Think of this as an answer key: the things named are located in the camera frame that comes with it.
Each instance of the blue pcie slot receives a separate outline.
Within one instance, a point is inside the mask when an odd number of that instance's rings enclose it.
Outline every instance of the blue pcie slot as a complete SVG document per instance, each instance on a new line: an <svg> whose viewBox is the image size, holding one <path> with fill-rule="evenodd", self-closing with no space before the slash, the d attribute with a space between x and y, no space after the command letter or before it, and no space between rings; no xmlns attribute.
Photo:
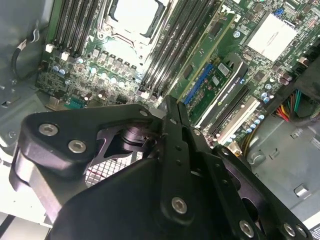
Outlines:
<svg viewBox="0 0 320 240"><path fill-rule="evenodd" d="M206 76L208 75L208 73L211 71L211 69L213 69L214 66L212 66L212 64L208 63L204 70L203 73L201 74L201 76L198 78L198 80L196 81L195 85L193 86L193 88L191 89L191 91L189 92L189 94L186 96L185 100L183 101L184 104L188 104L190 102L190 100L193 98L193 96L195 95L195 93L198 91L198 89L200 88L201 84L204 82Z"/></svg>

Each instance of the black metal arm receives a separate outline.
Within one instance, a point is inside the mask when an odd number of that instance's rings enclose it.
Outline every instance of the black metal arm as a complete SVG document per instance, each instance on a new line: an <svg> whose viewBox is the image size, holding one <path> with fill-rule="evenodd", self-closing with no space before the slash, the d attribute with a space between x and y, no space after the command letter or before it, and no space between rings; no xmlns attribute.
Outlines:
<svg viewBox="0 0 320 240"><path fill-rule="evenodd" d="M223 146L211 150L167 96L162 119L138 104L37 113L22 123L12 186L32 188L58 239L312 239ZM89 166L143 158L86 189Z"/></svg>

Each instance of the chipset heatsink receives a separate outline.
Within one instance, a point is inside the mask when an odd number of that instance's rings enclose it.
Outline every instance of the chipset heatsink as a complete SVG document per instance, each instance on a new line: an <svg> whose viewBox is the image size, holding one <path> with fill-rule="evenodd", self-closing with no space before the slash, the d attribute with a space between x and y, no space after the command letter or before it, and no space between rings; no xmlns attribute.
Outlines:
<svg viewBox="0 0 320 240"><path fill-rule="evenodd" d="M289 24L270 13L258 24L247 45L274 62L298 34Z"/></svg>

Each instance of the white pcie slot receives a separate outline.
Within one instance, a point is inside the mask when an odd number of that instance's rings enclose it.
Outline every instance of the white pcie slot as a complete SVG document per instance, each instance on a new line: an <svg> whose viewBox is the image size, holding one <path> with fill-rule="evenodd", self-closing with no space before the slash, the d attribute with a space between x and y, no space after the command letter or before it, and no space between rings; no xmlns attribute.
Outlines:
<svg viewBox="0 0 320 240"><path fill-rule="evenodd" d="M250 115L257 109L259 105L260 101L253 96L250 97L246 102L245 107L240 109L240 111L220 133L220 136L218 137L218 143L224 145L231 135L233 135L241 127L241 125L248 119L248 117L250 117Z"/></svg>

